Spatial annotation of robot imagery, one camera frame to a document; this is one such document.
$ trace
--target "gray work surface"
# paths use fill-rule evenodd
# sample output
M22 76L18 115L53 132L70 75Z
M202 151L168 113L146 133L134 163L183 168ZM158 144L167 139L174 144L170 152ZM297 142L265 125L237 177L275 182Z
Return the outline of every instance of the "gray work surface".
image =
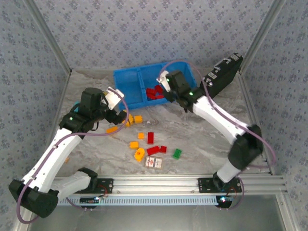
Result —
M113 87L112 71L79 70L73 71L65 93L61 118L68 113L86 87L96 87L106 90ZM224 89L214 101L237 119L249 123L238 79ZM70 160L63 164L58 175L69 176L81 167L88 167L99 175L115 174L199 174L214 173L227 160L231 145L211 124L193 113L185 113L177 103L144 107L131 110L133 116L141 115L142 124L134 124L124 128L119 133L107 137L85 137L72 151ZM96 133L105 133L110 125L107 121L100 122ZM138 140L138 132L154 132L154 145L148 145L146 138ZM156 145L167 146L166 154L162 157L162 170L154 170L144 166L134 159L135 151L129 148L129 142L139 141L139 146L147 149ZM172 157L175 149L181 149L179 160ZM259 157L255 164L265 165ZM260 172L260 169L250 169L247 172Z
M246 196L231 211L204 206L58 206L28 231L284 231L275 196Z

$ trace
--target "black mount bracket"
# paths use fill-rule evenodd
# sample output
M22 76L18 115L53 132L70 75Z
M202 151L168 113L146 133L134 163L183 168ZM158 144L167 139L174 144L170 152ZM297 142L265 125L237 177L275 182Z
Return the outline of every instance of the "black mount bracket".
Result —
M93 190L88 190L88 189L84 189L81 191L78 191L76 193L80 193L80 194L111 194L112 193L112 189L114 186L114 179L112 178L99 178L96 179L97 185ZM91 205L91 204L98 204L100 202L100 197L102 196L92 196L92 197L81 197L79 200L79 203L81 204L86 204L86 205L82 205L82 208L92 208L94 209L96 207L96 205Z
M240 180L237 178L233 178L230 180L224 189L218 189L215 184L213 178L198 178L198 186L199 193L237 193L242 192L242 186Z

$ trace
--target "green block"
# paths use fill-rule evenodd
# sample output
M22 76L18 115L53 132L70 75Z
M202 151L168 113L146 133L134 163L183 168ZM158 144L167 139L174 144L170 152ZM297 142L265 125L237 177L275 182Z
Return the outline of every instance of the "green block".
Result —
M181 156L181 153L182 153L182 150L176 149L174 154L173 154L173 158L176 158L178 160Z

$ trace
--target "marble surface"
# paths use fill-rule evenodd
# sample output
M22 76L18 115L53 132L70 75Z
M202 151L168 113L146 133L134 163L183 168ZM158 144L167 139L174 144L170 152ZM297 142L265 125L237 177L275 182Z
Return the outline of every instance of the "marble surface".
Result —
M195 77L197 82L200 82L196 74ZM60 118L69 111L74 102L80 100L86 87L106 90L108 86L114 86L112 71L74 70ZM215 97L215 102L239 120L249 123L237 79ZM81 167L88 167L99 175L214 173L226 162L231 147L228 141L207 121L190 112L185 113L177 103L134 109L130 112L133 116L142 115L144 122L124 128L112 136L86 136L72 151L70 160L63 164L58 175L71 175ZM105 133L105 130L112 126L107 121L102 121L95 132ZM148 145L146 139L137 139L138 132L147 134L149 131L154 132L154 145ZM129 148L131 141L139 141L139 146L144 149L156 145L167 146L166 154L156 155L164 159L162 170L145 167L145 158L137 162L134 159L134 150ZM179 160L172 157L176 148L182 150ZM255 164L265 163L262 157L259 157ZM250 169L247 172L260 172L260 169Z

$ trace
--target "cable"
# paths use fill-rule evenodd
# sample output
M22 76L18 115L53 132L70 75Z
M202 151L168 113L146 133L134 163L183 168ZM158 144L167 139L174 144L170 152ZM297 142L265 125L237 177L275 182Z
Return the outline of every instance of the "cable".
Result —
M233 190L234 190L234 192L235 192L234 199L235 199L235 198L236 198L236 195L237 195L237 191L236 191L236 189L235 189L233 186L231 186L231 187L229 188L229 190L228 190L228 192L227 192L227 194L226 194L225 196L228 196L228 195L229 195L230 189L233 189Z
M244 195L245 195L245 188L244 188L244 184L243 184L243 181L240 177L237 177L237 179L239 179L241 185L242 185L242 197L240 198L240 200L236 203L236 205L232 206L231 208L219 208L220 210L233 210L235 208L237 208L243 201L244 199Z
M125 127L125 124L128 122L128 116L129 116L129 111L128 111L128 105L125 102L124 98L115 90L113 90L112 88L108 88L108 90L110 90L111 92L113 92L114 94L116 94L122 101L122 103L125 106L126 109L126 118L125 121L123 123L123 125L121 127L119 127L117 130L110 132L110 133L86 133L86 132L76 132L76 133L71 133L68 134L66 136L63 136L61 139L58 140L58 142L50 149L50 151L48 152L48 154L46 155L46 157L43 159L42 163L39 165L39 167L37 168L37 170L34 172L32 179L30 179L25 186L23 187L23 189L21 190L18 200L17 200L17 207L16 207L16 213L17 213L17 218L18 220L23 223L23 224L31 224L32 222L34 222L35 220L38 219L38 216L36 216L34 219L30 220L30 221L26 221L22 218L21 214L20 214L20 207L21 207L21 201L22 198L25 194L26 189L28 188L28 186L31 184L31 182L33 181L33 179L35 179L35 177L37 176L37 174L39 173L39 171L42 169L42 167L44 166L44 164L47 162L48 158L51 156L51 154L53 153L53 151L56 149L56 147L59 146L60 143L62 143L65 139L71 137L71 136L108 136L108 135L112 135L115 134L117 132L119 132L122 128ZM68 198L66 198L67 201L73 205L74 207L78 207L77 205L74 205L72 202L70 202L70 200Z
M75 207L75 208L77 208L77 209L84 210L84 211L87 210L86 208L82 208L82 207L80 207L80 206L75 205L70 199L68 199L68 197L66 198L66 200L67 200L67 202L68 202L72 207Z
M105 186L103 186L102 184L100 184L100 185L98 185L98 187L102 187L102 188L105 189L104 195L100 195L100 196L98 196L98 197L104 197L104 196L106 196L106 195L108 194L108 191L107 191L107 189L106 189Z
M198 70L198 68L192 64L191 62L189 61L186 61L186 60L181 60L181 59L176 59L174 61L171 61L169 63L167 63L162 69L161 71L159 72L159 76L158 76L158 80L160 79L160 75L161 73L168 67L170 66L171 64L173 63L176 63L176 62L184 62L184 63L187 63L189 64L190 66L192 66L193 69L195 69L197 71L197 73L199 74L199 76L201 77L201 82L203 84L203 87L205 89L205 94L206 94L206 97L211 105L211 107L220 115L222 116L224 119L226 119L227 121L229 121L230 123L232 123L233 125L237 126L238 128L244 130L245 132L249 133L250 135L256 137L258 140L260 140L265 146L267 146L267 148L270 150L272 156L273 156L273 160L270 164L268 164L268 166L260 166L260 165L250 165L250 167L257 167L257 168L268 168L268 167L271 167L273 165L276 164L277 162L277 157L276 157L276 154L275 154L275 151L273 150L273 148L266 142L265 139L263 139L262 137L260 137L258 134L252 132L251 130L249 130L248 128L245 128L241 125L239 125L238 123L234 122L233 120L231 120L230 118L228 118L226 115L224 115L219 109L217 109L214 104L213 104L213 100L211 99L211 97L209 96L209 93L208 93L208 90L207 90L207 87L206 87L206 84L204 82L204 79L203 79L203 76L202 74L200 73L200 71Z

